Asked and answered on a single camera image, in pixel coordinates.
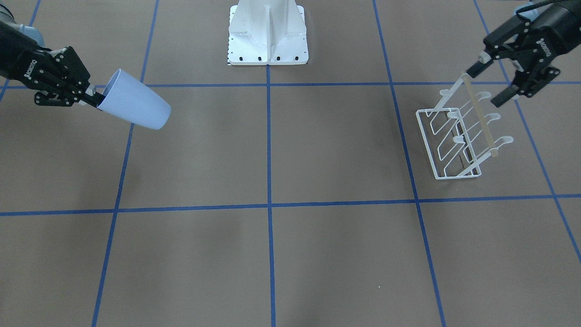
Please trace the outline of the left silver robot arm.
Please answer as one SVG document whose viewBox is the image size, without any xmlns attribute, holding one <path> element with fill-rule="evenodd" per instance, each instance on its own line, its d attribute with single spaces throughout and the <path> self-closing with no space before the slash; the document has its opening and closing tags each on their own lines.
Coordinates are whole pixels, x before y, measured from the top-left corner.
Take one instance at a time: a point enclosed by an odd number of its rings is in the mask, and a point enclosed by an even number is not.
<svg viewBox="0 0 581 327">
<path fill-rule="evenodd" d="M 467 74 L 477 77 L 494 62 L 509 59 L 515 76 L 492 104 L 500 107 L 517 96 L 531 98 L 561 74 L 552 62 L 580 45 L 580 26 L 578 0 L 528 2 L 483 39 L 485 49 Z"/>
</svg>

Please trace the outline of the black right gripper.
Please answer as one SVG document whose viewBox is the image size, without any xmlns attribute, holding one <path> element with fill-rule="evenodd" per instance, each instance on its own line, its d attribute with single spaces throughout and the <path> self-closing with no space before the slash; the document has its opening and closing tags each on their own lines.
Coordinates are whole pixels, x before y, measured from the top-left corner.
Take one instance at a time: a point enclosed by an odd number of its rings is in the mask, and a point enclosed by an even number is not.
<svg viewBox="0 0 581 327">
<path fill-rule="evenodd" d="M 72 46 L 51 50 L 7 23 L 0 31 L 1 76 L 36 91 L 39 106 L 72 106 L 76 102 L 99 109 L 105 96 L 87 93 L 90 74 Z"/>
</svg>

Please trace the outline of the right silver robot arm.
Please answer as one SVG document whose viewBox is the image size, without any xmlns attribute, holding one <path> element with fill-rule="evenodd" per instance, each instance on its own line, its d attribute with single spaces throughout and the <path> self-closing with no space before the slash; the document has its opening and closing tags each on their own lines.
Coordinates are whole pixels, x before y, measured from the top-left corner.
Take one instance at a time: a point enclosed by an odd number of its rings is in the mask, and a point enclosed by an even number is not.
<svg viewBox="0 0 581 327">
<path fill-rule="evenodd" d="M 91 75 L 72 46 L 52 50 L 31 37 L 30 26 L 1 22 L 1 76 L 19 81 L 36 91 L 38 106 L 67 106 L 84 103 L 97 108 L 104 95 L 91 85 Z"/>
</svg>

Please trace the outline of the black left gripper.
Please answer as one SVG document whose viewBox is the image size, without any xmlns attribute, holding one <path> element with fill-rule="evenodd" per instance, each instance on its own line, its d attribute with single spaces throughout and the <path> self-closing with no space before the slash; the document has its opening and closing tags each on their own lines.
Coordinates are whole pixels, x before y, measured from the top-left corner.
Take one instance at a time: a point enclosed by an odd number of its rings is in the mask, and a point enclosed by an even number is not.
<svg viewBox="0 0 581 327">
<path fill-rule="evenodd" d="M 515 76 L 509 87 L 491 99 L 500 108 L 519 96 L 534 96 L 560 70 L 552 61 L 580 45 L 580 2 L 546 0 L 518 9 L 484 39 L 485 50 L 466 73 L 478 77 L 495 60 L 510 59 Z"/>
</svg>

